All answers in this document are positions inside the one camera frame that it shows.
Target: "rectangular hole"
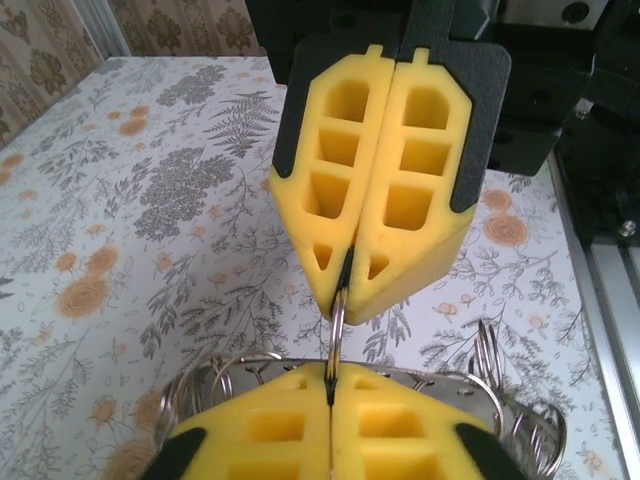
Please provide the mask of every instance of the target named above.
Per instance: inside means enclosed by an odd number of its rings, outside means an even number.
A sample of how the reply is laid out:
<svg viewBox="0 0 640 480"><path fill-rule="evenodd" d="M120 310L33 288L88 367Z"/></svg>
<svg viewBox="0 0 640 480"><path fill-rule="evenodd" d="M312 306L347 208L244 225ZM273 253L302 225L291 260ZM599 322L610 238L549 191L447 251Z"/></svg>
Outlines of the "rectangular hole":
<svg viewBox="0 0 640 480"><path fill-rule="evenodd" d="M320 270L326 270L329 266L329 260L331 260L331 253L333 249L328 245L321 245L316 243L313 245L313 254L316 256L316 262Z"/></svg>
<svg viewBox="0 0 640 480"><path fill-rule="evenodd" d="M338 218L347 198L349 181L326 173L311 172L309 177L309 189L302 207L320 217Z"/></svg>
<svg viewBox="0 0 640 480"><path fill-rule="evenodd" d="M318 132L317 157L320 160L353 167L357 151L357 135L324 128Z"/></svg>
<svg viewBox="0 0 640 480"><path fill-rule="evenodd" d="M363 406L360 409L359 425L361 437L424 437L420 418L403 405Z"/></svg>
<svg viewBox="0 0 640 480"><path fill-rule="evenodd" d="M327 94L324 114L352 122L362 122L367 109L369 85L358 80L344 80Z"/></svg>
<svg viewBox="0 0 640 480"><path fill-rule="evenodd" d="M391 185L384 224L402 230L420 230L427 220L432 193L421 188Z"/></svg>
<svg viewBox="0 0 640 480"><path fill-rule="evenodd" d="M408 138L404 142L400 170L441 176L447 163L449 148L446 143Z"/></svg>
<svg viewBox="0 0 640 480"><path fill-rule="evenodd" d="M371 255L371 258L369 258L369 280L376 278L388 265L388 257L384 255Z"/></svg>
<svg viewBox="0 0 640 480"><path fill-rule="evenodd" d="M229 467L229 480L298 480L300 465L296 463L238 463Z"/></svg>
<svg viewBox="0 0 640 480"><path fill-rule="evenodd" d="M447 128L449 103L435 88L412 88L404 108L404 125L437 130Z"/></svg>
<svg viewBox="0 0 640 480"><path fill-rule="evenodd" d="M420 452L404 452L400 455L367 452L364 455L364 468L366 480L447 480L438 460Z"/></svg>
<svg viewBox="0 0 640 480"><path fill-rule="evenodd" d="M249 442L299 442L304 422L302 412L256 410L249 413L245 437Z"/></svg>

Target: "screw hole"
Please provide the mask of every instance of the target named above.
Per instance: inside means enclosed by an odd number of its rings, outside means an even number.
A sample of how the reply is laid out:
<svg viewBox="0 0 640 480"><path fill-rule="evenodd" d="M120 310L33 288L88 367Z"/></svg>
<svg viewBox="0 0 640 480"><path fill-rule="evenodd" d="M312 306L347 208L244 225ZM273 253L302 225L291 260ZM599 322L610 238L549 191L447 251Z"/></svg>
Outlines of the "screw hole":
<svg viewBox="0 0 640 480"><path fill-rule="evenodd" d="M574 2L562 10L562 21L567 25L581 22L589 15L589 5L584 2Z"/></svg>
<svg viewBox="0 0 640 480"><path fill-rule="evenodd" d="M353 28L355 25L356 17L354 17L353 15L349 15L348 13L338 15L333 19L333 26L339 28L340 30L348 30L349 28Z"/></svg>
<svg viewBox="0 0 640 480"><path fill-rule="evenodd" d="M511 140L513 140L513 135L509 132L505 132L504 130L496 132L495 136L493 137L493 141L495 143L499 143L500 145L511 143Z"/></svg>
<svg viewBox="0 0 640 480"><path fill-rule="evenodd" d="M534 105L544 105L551 100L551 92L549 90L536 90L531 94L531 101Z"/></svg>

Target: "bunch of key rings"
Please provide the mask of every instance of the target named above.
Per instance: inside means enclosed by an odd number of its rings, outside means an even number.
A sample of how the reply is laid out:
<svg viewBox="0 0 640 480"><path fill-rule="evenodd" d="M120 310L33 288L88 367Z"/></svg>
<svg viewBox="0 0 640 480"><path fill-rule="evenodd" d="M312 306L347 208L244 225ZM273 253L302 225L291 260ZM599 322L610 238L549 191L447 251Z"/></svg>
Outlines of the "bunch of key rings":
<svg viewBox="0 0 640 480"><path fill-rule="evenodd" d="M325 383L338 380L346 289L336 295ZM504 369L496 334L478 321L475 354L469 371L424 373L409 369L362 364L380 375L493 423L494 435L532 480L552 479L567 442L562 412L546 402L523 405L504 388ZM271 352L247 352L230 358L211 354L177 375L164 390L154 429L160 450L176 425L234 396L248 392L309 360L284 359Z"/></svg>

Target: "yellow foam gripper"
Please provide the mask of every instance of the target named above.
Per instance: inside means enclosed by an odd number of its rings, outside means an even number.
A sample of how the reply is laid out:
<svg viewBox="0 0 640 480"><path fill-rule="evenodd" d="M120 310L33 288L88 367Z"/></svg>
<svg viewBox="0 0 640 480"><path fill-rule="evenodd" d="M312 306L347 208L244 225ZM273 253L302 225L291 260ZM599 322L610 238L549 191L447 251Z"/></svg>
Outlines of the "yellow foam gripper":
<svg viewBox="0 0 640 480"><path fill-rule="evenodd" d="M482 480L456 435L460 410L342 363L331 417L310 363L178 426L206 431L183 480Z"/></svg>
<svg viewBox="0 0 640 480"><path fill-rule="evenodd" d="M346 321L357 325L444 276L474 207L453 192L472 102L417 49L412 63L372 45L315 78L292 174L273 195L325 317L355 246Z"/></svg>

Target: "table surface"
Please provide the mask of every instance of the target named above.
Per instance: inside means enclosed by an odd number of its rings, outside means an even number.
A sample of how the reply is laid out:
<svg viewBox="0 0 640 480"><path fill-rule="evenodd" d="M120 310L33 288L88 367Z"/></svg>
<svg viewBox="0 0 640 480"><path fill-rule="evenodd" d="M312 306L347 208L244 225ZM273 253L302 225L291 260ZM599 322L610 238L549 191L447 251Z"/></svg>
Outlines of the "table surface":
<svg viewBox="0 0 640 480"><path fill-rule="evenodd" d="M326 355L267 181L285 92L264 58L112 58L0 154L2 478L136 478L199 355ZM518 397L567 414L556 478L621 480L546 167L488 172L449 275L343 353L464 368L479 318Z"/></svg>

